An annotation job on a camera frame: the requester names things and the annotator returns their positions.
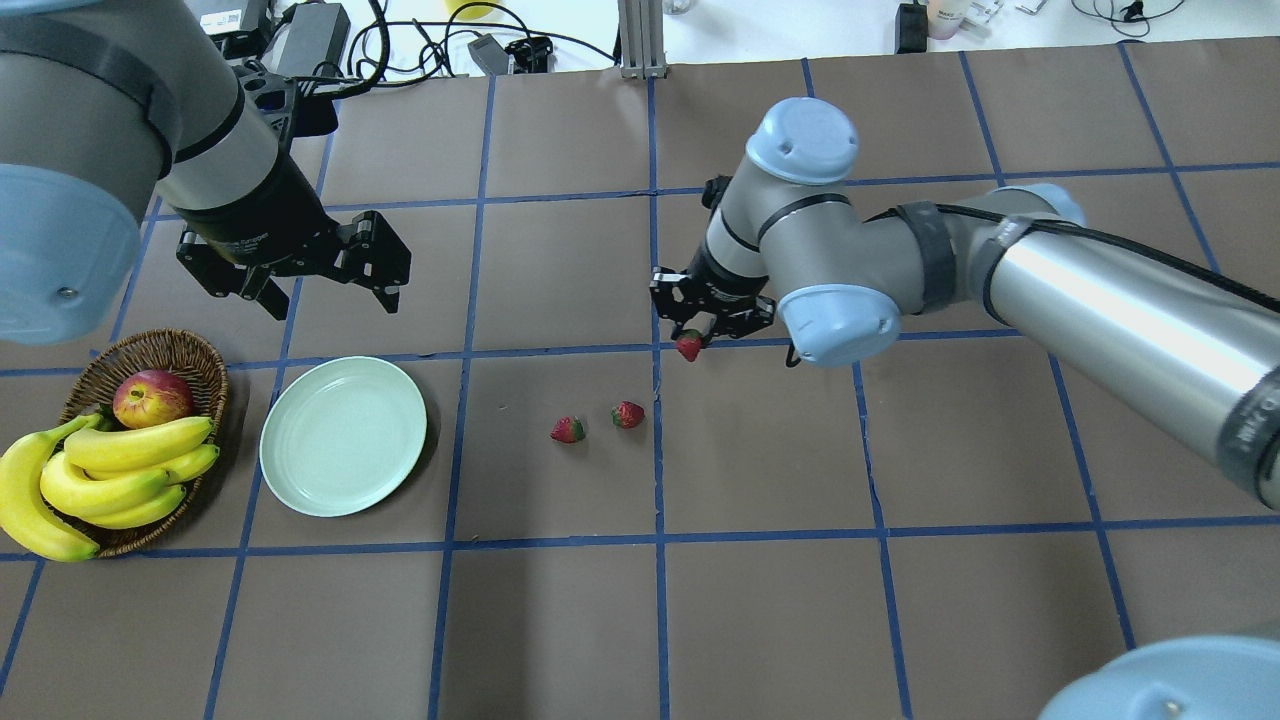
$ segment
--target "bunch of bananas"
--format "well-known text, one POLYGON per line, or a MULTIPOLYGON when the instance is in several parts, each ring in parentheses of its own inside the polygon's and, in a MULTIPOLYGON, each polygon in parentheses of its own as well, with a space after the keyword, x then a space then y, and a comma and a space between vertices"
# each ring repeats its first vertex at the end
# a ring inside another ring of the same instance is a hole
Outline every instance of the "bunch of bananas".
POLYGON ((101 423, 82 415, 18 438, 0 457, 0 528, 27 550, 88 560, 99 544, 49 505, 100 528, 137 528, 173 512, 187 492, 182 483, 218 460, 218 446, 205 443, 214 429, 206 416, 124 432, 100 430, 101 423))

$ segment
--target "cable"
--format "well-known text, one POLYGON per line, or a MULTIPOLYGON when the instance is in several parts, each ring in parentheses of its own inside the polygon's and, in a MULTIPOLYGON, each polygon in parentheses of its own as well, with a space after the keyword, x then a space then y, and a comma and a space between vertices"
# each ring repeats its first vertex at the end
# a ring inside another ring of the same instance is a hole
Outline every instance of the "cable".
MULTIPOLYGON (((342 65, 339 65, 338 63, 334 63, 333 60, 321 60, 321 61, 316 63, 316 65, 314 68, 311 68, 311 74, 306 76, 306 77, 316 77, 316 76, 319 76, 319 77, 328 77, 328 76, 320 76, 320 70, 325 69, 329 65, 333 65, 333 69, 338 73, 338 76, 342 74, 342 65)), ((315 81, 315 79, 301 79, 300 83, 298 83, 298 92, 302 95, 302 97, 311 97, 312 95, 315 95, 316 90, 319 90, 319 88, 320 88, 320 83, 319 83, 319 81, 315 81)))
MULTIPOLYGON (((376 3, 376 0, 369 0, 369 1, 371 6, 375 5, 376 3)), ((369 26, 360 28, 360 31, 357 31, 356 35, 351 38, 351 44, 347 49, 347 56, 344 58, 346 77, 319 77, 312 74, 312 76, 301 76, 294 78, 298 82, 308 83, 306 88, 307 96, 315 94, 321 87, 348 86, 343 90, 335 92, 326 92, 324 95, 325 97, 337 99, 337 97, 352 97, 355 95, 361 95, 362 92, 367 92, 374 87, 379 88, 407 87, 411 85, 425 82, 426 79, 442 73, 448 77, 457 77, 453 73, 453 67, 452 63, 449 61, 451 59, 449 59, 448 44, 452 38, 460 35, 471 35, 475 37, 483 37, 483 33, 475 28, 515 31, 524 33, 526 38, 531 38, 534 36, 553 37, 557 40, 573 42, 576 45, 586 47, 588 50, 591 50, 593 53, 596 53, 600 56, 607 58, 612 65, 620 64, 618 58, 616 58, 609 53, 605 53, 604 50, 596 47, 595 45, 591 45, 590 42, 586 42, 585 40, 580 40, 567 35, 561 35, 557 32, 532 29, 515 12, 494 3, 485 3, 485 1, 466 3, 458 6, 458 9, 445 22, 426 22, 426 20, 419 20, 416 18, 411 18, 408 20, 388 20, 385 18, 385 8, 379 8, 379 9, 383 12, 375 13, 374 22, 370 23, 369 26), (467 8, 471 6, 486 6, 498 9, 511 15, 511 18, 518 24, 490 23, 490 22, 458 22, 457 20, 458 14, 462 10, 466 10, 467 8), (390 45, 389 42, 390 29, 394 27, 406 27, 406 26, 412 26, 417 31, 417 33, 421 36, 424 41, 424 45, 419 51, 416 65, 407 68, 394 67, 390 65, 390 58, 388 51, 390 45), (436 42, 428 32, 426 29, 428 27, 443 27, 445 31, 444 37, 439 42, 436 42), (381 47, 379 49, 379 56, 376 60, 369 56, 369 37, 375 31, 378 32, 379 40, 381 41, 381 47), (356 56, 357 47, 358 51, 364 55, 362 58, 356 56), (374 69, 370 76, 365 74, 367 65, 374 65, 374 69), (388 72, 393 73, 420 72, 421 74, 408 79, 388 81, 387 79, 388 72)))
POLYGON ((1143 14, 1143 3, 1142 3, 1142 0, 1133 0, 1129 5, 1125 5, 1124 8, 1120 8, 1120 12, 1124 13, 1124 15, 1116 17, 1116 4, 1115 4, 1115 0, 1107 0, 1108 10, 1107 10, 1107 14, 1105 14, 1105 15, 1102 14, 1102 9, 1098 8, 1098 0, 1092 0, 1092 1, 1093 1, 1093 12, 1092 13, 1088 12, 1088 10, 1085 10, 1084 8, 1082 8, 1078 4, 1076 0, 1071 0, 1071 6, 1075 8, 1075 12, 1080 13, 1082 15, 1085 15, 1085 17, 1089 17, 1089 18, 1098 18, 1100 20, 1107 20, 1108 23, 1111 23, 1111 29, 1119 32, 1120 35, 1123 35, 1125 37, 1132 37, 1132 38, 1135 38, 1135 40, 1140 38, 1140 37, 1147 37, 1148 35, 1151 35, 1151 20, 1153 20, 1156 18, 1162 18, 1162 17, 1172 13, 1174 10, 1181 8, 1183 4, 1187 3, 1187 0, 1178 0, 1178 3, 1172 8, 1165 10, 1162 13, 1157 13, 1155 15, 1147 15, 1147 14, 1143 14), (1120 29, 1121 24, 1125 24, 1125 23, 1138 23, 1138 22, 1146 23, 1146 28, 1142 32, 1125 32, 1125 31, 1120 29))
MULTIPOLYGON (((947 213, 951 215, 965 215, 968 218, 977 218, 979 220, 987 220, 989 223, 998 223, 1005 219, 1005 215, 1000 213, 991 213, 987 210, 979 210, 977 208, 966 208, 964 205, 938 205, 940 213, 947 213)), ((890 215, 896 215, 896 211, 890 211, 890 215)), ((1041 219, 1030 224, 1032 231, 1042 231, 1053 234, 1065 234, 1073 237, 1083 237, 1085 240, 1092 240, 1094 242, 1101 242, 1103 245, 1110 245, 1120 250, 1126 250, 1135 255, 1140 255, 1148 260, 1155 260, 1167 268, 1178 270, 1183 274, 1190 275, 1198 281, 1206 282, 1221 291, 1229 292, 1240 300, 1253 302, 1260 305, 1272 313, 1280 314, 1280 300, 1271 297, 1270 295, 1254 290, 1244 283, 1233 281, 1225 275, 1215 273, 1213 270, 1202 268, 1194 263, 1188 263, 1176 255, 1170 255, 1164 250, 1157 250, 1149 245, 1143 245, 1135 240, 1129 240, 1126 237, 1120 237, 1117 234, 1106 233, 1102 231, 1096 231, 1093 228, 1080 227, 1069 220, 1047 220, 1041 219)))
POLYGON ((378 65, 374 68, 374 74, 361 79, 351 87, 326 94, 329 100, 342 100, 346 97, 364 95, 372 90, 387 72, 387 64, 390 63, 392 59, 392 33, 389 26, 387 24, 387 14, 383 12, 383 6, 378 3, 378 0, 369 0, 369 9, 374 12, 374 26, 378 27, 378 38, 383 44, 378 51, 378 65))

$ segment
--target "green plate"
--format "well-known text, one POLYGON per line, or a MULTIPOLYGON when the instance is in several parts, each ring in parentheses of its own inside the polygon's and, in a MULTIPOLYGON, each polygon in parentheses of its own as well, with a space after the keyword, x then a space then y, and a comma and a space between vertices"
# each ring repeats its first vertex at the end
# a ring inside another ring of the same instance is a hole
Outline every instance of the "green plate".
POLYGON ((316 365, 266 415, 259 460, 280 502, 320 518, 390 495, 426 441, 426 405, 403 370, 376 357, 316 365))

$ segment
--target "black power brick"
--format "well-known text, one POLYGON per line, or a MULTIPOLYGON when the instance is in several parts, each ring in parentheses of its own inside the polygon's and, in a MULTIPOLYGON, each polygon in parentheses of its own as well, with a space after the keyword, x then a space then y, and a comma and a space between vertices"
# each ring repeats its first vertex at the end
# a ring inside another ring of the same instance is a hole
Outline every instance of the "black power brick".
POLYGON ((284 77, 338 74, 351 20, 337 3, 306 3, 291 8, 289 35, 284 38, 276 74, 284 77))
POLYGON ((924 53, 929 42, 929 19, 924 15, 924 5, 902 3, 897 6, 897 28, 895 54, 924 53))

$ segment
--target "apple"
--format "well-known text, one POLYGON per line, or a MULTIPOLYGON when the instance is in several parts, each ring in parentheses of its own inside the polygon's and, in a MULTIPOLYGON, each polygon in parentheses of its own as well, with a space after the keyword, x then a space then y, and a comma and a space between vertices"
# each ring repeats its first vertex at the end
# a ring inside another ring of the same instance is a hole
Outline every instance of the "apple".
POLYGON ((137 429, 186 418, 195 405, 187 380, 165 370, 142 370, 120 383, 111 411, 122 425, 137 429))

